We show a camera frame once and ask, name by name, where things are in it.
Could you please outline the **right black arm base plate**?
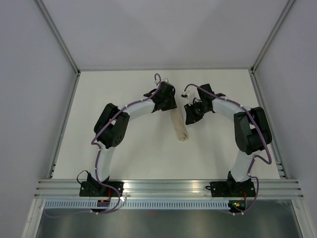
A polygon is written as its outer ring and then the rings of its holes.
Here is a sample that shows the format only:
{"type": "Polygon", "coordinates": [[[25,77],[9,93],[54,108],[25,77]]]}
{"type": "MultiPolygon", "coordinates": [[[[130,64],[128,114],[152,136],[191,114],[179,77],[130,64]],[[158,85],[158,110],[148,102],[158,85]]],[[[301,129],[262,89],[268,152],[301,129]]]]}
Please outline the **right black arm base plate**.
{"type": "Polygon", "coordinates": [[[228,185],[225,181],[212,181],[209,184],[212,197],[255,197],[256,190],[252,181],[228,185]]]}

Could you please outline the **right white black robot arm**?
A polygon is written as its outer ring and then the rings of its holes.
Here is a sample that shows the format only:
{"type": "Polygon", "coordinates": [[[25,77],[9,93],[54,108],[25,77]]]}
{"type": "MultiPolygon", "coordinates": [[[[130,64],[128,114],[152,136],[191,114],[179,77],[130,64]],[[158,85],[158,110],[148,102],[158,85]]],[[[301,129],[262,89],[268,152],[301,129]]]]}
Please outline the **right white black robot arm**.
{"type": "Polygon", "coordinates": [[[225,181],[210,182],[206,189],[212,197],[254,197],[256,190],[251,178],[255,159],[272,163],[268,145],[272,135],[262,107],[249,108],[230,100],[222,93],[216,94],[209,84],[197,86],[199,96],[187,89],[182,97],[188,99],[184,106],[186,125],[200,121],[206,113],[220,114],[234,124],[234,138],[238,154],[225,181]]]}

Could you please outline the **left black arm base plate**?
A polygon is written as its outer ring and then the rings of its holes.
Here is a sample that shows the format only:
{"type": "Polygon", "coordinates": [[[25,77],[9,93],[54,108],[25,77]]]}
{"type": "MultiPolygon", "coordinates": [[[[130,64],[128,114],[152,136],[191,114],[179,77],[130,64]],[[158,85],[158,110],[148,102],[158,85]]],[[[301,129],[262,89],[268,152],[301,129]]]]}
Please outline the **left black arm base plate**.
{"type": "MultiPolygon", "coordinates": [[[[123,193],[123,185],[122,181],[109,181],[107,183],[109,186],[112,186],[118,190],[119,195],[123,193]]],[[[88,181],[84,181],[81,184],[79,196],[80,197],[118,197],[118,193],[114,191],[113,188],[109,188],[108,186],[102,186],[99,183],[90,184],[88,181]]]]}

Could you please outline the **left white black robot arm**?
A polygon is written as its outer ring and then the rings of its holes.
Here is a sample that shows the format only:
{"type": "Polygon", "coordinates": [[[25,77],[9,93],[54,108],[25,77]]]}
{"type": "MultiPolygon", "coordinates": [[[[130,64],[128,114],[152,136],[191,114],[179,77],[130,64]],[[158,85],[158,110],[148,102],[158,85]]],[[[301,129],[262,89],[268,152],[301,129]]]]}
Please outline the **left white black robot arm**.
{"type": "Polygon", "coordinates": [[[116,146],[124,139],[129,122],[156,111],[176,108],[175,88],[165,81],[141,99],[125,106],[107,104],[95,124],[96,136],[91,142],[92,145],[98,146],[96,162],[92,172],[88,172],[87,180],[81,183],[81,191],[96,196],[104,196],[107,193],[112,157],[116,146]]]}

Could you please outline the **beige cloth napkin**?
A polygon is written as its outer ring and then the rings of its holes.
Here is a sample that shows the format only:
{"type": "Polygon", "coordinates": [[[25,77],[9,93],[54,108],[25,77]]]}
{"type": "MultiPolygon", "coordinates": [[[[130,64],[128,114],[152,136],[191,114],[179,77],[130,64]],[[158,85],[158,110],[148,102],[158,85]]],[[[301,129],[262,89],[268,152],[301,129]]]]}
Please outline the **beige cloth napkin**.
{"type": "Polygon", "coordinates": [[[175,108],[171,110],[170,115],[178,140],[182,142],[186,141],[189,135],[184,124],[182,112],[178,108],[175,108]]]}

